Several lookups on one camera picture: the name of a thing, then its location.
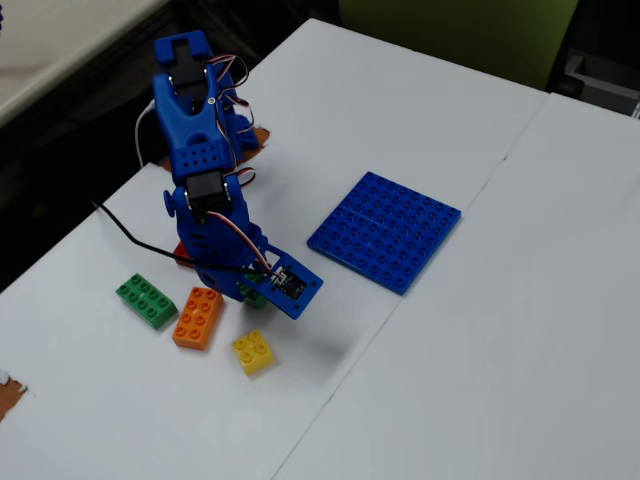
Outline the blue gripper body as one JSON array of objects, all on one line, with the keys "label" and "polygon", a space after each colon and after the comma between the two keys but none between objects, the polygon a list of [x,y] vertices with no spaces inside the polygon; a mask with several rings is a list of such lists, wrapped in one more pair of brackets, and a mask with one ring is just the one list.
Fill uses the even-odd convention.
[{"label": "blue gripper body", "polygon": [[224,221],[211,219],[207,224],[200,224],[179,219],[176,226],[181,244],[174,250],[178,263],[190,266],[207,264],[207,269],[219,265],[255,268],[262,273],[270,271],[248,242]]}]

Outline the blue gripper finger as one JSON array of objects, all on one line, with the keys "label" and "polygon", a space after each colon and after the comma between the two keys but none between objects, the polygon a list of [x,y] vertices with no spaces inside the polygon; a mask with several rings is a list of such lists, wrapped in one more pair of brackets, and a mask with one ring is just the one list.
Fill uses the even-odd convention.
[{"label": "blue gripper finger", "polygon": [[244,277],[243,273],[212,270],[200,266],[196,266],[195,270],[206,287],[238,302],[244,301],[245,295],[238,287],[240,279]]}]

